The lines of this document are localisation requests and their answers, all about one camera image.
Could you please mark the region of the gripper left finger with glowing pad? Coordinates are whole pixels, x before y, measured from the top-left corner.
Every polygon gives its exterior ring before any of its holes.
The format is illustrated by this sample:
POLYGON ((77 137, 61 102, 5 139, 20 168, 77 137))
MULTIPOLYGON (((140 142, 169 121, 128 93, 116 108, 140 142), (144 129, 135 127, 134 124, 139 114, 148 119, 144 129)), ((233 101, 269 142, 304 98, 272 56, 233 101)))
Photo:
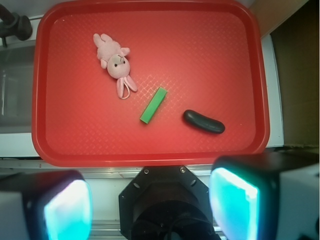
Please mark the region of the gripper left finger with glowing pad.
POLYGON ((2 240, 87 240, 93 221, 90 185, 77 170, 2 174, 2 240))

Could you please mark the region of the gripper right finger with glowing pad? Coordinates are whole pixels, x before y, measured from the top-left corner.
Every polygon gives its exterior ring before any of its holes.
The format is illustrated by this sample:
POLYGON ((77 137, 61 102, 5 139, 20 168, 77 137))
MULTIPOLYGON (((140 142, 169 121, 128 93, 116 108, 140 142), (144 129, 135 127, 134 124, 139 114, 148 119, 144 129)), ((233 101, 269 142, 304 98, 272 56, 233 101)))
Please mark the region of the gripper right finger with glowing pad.
POLYGON ((317 240, 320 156, 298 150, 219 157, 209 176, 212 215, 229 240, 317 240))

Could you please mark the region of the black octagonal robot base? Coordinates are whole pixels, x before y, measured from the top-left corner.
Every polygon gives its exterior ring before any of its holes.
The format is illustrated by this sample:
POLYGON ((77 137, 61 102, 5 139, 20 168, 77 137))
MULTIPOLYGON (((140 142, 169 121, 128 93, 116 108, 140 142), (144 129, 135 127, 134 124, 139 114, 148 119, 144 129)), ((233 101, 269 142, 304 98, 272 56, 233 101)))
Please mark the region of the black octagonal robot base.
POLYGON ((185 166, 147 166, 118 195, 128 240, 219 240, 209 188, 185 166))

